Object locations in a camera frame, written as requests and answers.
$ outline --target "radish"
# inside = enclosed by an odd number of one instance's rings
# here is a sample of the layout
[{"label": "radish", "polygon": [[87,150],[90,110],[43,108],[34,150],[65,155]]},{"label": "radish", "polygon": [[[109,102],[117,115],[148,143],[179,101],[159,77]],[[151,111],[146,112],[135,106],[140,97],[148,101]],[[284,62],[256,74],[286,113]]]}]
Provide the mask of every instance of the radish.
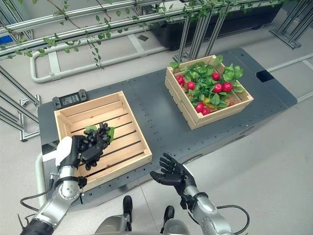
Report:
[{"label": "radish", "polygon": [[218,93],[218,92],[221,92],[222,89],[223,89],[222,84],[218,82],[218,83],[215,83],[215,87],[214,87],[214,89],[213,89],[213,92],[214,92],[214,93]]},{"label": "radish", "polygon": [[231,84],[231,82],[224,82],[222,91],[230,92],[232,88],[233,88],[233,85]]},{"label": "radish", "polygon": [[204,104],[202,102],[199,102],[195,107],[197,113],[201,113],[204,109]]},{"label": "radish", "polygon": [[219,73],[217,73],[217,72],[214,72],[214,73],[212,73],[212,79],[214,80],[214,81],[218,81],[219,79],[220,79],[220,74]]},{"label": "radish", "polygon": [[183,85],[185,85],[185,79],[184,79],[184,77],[183,77],[182,75],[178,75],[178,76],[176,77],[176,80],[177,80],[178,84],[183,84]]},{"label": "radish", "polygon": [[207,109],[207,108],[204,108],[203,110],[202,110],[202,115],[207,115],[207,114],[209,114],[211,111],[209,110],[209,109]]},{"label": "radish", "polygon": [[187,82],[187,88],[193,90],[195,88],[195,83],[193,81]]}]

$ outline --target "grape cluster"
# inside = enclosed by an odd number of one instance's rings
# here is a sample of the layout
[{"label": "grape cluster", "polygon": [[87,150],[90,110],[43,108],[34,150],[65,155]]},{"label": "grape cluster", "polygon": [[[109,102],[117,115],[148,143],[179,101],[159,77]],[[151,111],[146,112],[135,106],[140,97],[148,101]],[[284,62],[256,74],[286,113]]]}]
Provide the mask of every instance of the grape cluster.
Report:
[{"label": "grape cluster", "polygon": [[83,152],[82,162],[86,164],[86,170],[90,170],[92,166],[97,166],[102,150],[110,145],[111,136],[107,133],[109,130],[107,123],[100,123],[100,127],[96,131],[84,131],[87,136],[81,141],[80,150]]}]

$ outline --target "green vine leaf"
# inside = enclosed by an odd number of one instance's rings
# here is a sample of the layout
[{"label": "green vine leaf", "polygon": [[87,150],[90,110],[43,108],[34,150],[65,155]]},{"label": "green vine leaf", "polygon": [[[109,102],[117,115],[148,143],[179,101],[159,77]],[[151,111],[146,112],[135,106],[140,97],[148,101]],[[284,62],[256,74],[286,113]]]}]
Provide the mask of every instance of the green vine leaf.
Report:
[{"label": "green vine leaf", "polygon": [[33,57],[33,54],[30,51],[26,52],[25,55],[27,55],[28,57]]}]

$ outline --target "wooden crate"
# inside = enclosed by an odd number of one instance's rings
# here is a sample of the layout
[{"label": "wooden crate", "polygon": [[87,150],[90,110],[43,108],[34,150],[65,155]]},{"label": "wooden crate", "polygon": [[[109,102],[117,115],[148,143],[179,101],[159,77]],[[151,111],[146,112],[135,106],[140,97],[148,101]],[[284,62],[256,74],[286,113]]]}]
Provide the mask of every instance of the wooden crate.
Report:
[{"label": "wooden crate", "polygon": [[87,171],[80,164],[78,174],[87,178],[89,190],[152,161],[152,154],[123,94],[93,99],[54,112],[59,139],[83,135],[86,126],[106,122],[115,127],[114,141],[103,151],[96,167]]},{"label": "wooden crate", "polygon": [[[196,62],[203,61],[205,64],[212,64],[216,59],[215,55],[211,55],[208,57],[204,57],[202,59],[189,61],[186,63],[182,63],[180,68],[184,66],[191,66]],[[222,74],[224,71],[225,65],[221,64],[217,68],[215,68],[216,72]],[[220,120],[222,118],[226,118],[230,115],[239,113],[242,111],[252,100],[253,97],[247,92],[243,93],[235,93],[232,91],[229,96],[230,102],[234,102],[235,105],[212,112],[208,115],[203,115],[202,113],[197,113],[192,103],[189,101],[183,89],[180,87],[175,77],[177,75],[183,74],[179,69],[173,73],[173,69],[171,67],[167,68],[166,78],[165,78],[165,86],[169,90],[172,95],[175,103],[178,105],[178,108],[182,112],[184,118],[188,122],[189,127],[193,130],[198,127],[204,126],[206,124],[212,123],[214,121]]]}]

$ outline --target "hanging vine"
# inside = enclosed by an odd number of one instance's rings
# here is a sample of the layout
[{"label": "hanging vine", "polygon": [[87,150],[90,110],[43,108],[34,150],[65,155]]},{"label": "hanging vine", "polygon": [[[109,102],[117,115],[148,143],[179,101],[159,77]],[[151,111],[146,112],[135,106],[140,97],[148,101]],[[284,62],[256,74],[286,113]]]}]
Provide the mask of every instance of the hanging vine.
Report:
[{"label": "hanging vine", "polygon": [[[32,0],[33,4],[38,3],[39,0]],[[76,23],[74,23],[70,17],[67,15],[67,10],[69,8],[69,1],[70,0],[61,0],[62,1],[62,7],[59,7],[57,4],[55,4],[53,2],[53,0],[46,0],[49,4],[53,5],[57,11],[54,12],[54,15],[64,15],[64,19],[65,21],[69,22],[70,24],[72,24],[73,26],[75,26],[76,28],[81,28],[79,27]],[[97,67],[102,68],[101,66],[101,56],[99,54],[99,48],[97,46],[101,45],[101,41],[104,40],[105,38],[109,39],[111,38],[111,21],[112,18],[111,16],[108,14],[107,10],[102,6],[101,2],[99,0],[95,0],[102,8],[104,14],[106,15],[106,17],[104,17],[103,19],[100,18],[100,16],[96,15],[95,16],[95,20],[99,23],[99,25],[103,26],[103,31],[101,33],[99,33],[96,36],[90,36],[88,34],[87,31],[85,31],[86,33],[86,39],[87,39],[87,44],[89,45],[90,51],[94,56],[94,61]],[[291,0],[270,0],[269,3],[274,7],[278,4],[281,3],[285,3]],[[20,4],[23,3],[23,0],[18,0],[18,2]],[[225,16],[228,12],[226,12],[224,10],[224,7],[227,6],[228,3],[230,3],[232,6],[239,6],[239,9],[242,10],[244,13],[250,11],[253,8],[253,2],[255,2],[254,0],[250,0],[250,2],[245,3],[245,4],[240,4],[239,0],[206,0],[206,1],[196,1],[196,0],[190,0],[188,3],[184,4],[184,7],[182,9],[182,12],[180,14],[180,18],[181,21],[183,22],[184,18],[189,17],[191,22],[195,22],[199,20],[199,17],[206,17],[208,16],[213,10],[214,7],[219,5],[219,10],[218,10],[218,14],[220,16]],[[135,0],[135,4],[134,6],[136,7],[138,4],[137,0]],[[256,7],[260,7],[262,5],[262,3],[260,2]],[[171,4],[169,6],[169,11],[171,11],[173,9],[173,4]],[[173,19],[170,16],[166,16],[166,12],[168,12],[166,5],[165,5],[165,0],[162,1],[162,5],[158,5],[156,4],[155,8],[152,8],[152,11],[154,13],[160,13],[162,15],[164,15],[164,18],[168,21],[174,21],[175,19]],[[142,27],[144,29],[144,27],[146,26],[151,26],[151,23],[146,23],[146,22],[139,22],[139,17],[136,15],[132,15],[132,16],[128,16],[130,14],[130,10],[128,8],[125,8],[125,13],[127,15],[128,19],[132,19],[134,20],[135,23],[137,23],[137,25],[139,27]],[[116,15],[118,17],[121,17],[122,12],[120,10],[116,11]],[[11,29],[9,29],[4,23],[0,22],[0,26],[3,27],[4,29],[6,29],[8,31],[9,34],[14,34],[15,32]],[[118,33],[122,33],[123,30],[119,29],[117,30]],[[57,33],[54,33],[54,36],[49,37],[49,38],[43,38],[44,42],[46,44],[48,44],[49,46],[55,47],[57,46],[58,43],[65,43],[68,45],[67,48],[64,49],[64,51],[66,53],[70,53],[70,50],[73,49],[74,51],[79,51],[78,46],[81,44],[80,40],[73,40],[71,42],[67,42],[62,40]],[[19,39],[16,44],[22,44],[24,42],[26,42],[27,39],[25,38],[21,38]],[[5,49],[5,45],[0,45],[0,49]],[[38,49],[37,51],[40,53],[39,56],[45,56],[45,50],[47,49],[47,47]],[[20,50],[16,50],[15,53],[17,55],[22,55],[24,54],[25,56],[28,57],[32,57],[32,52],[28,51],[28,52],[22,52]],[[11,55],[9,55],[7,57],[8,59],[12,59],[13,57]]]}]

